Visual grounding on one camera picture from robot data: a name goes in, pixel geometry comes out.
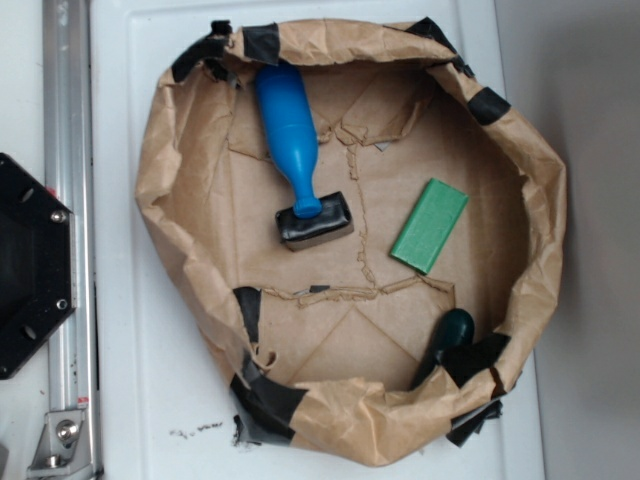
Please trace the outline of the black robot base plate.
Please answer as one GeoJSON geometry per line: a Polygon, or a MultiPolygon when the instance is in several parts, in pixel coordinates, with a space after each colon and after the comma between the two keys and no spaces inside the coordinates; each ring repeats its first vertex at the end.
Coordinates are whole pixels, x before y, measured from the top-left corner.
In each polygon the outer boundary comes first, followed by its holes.
{"type": "Polygon", "coordinates": [[[73,213],[1,155],[1,379],[8,380],[75,310],[73,213]]]}

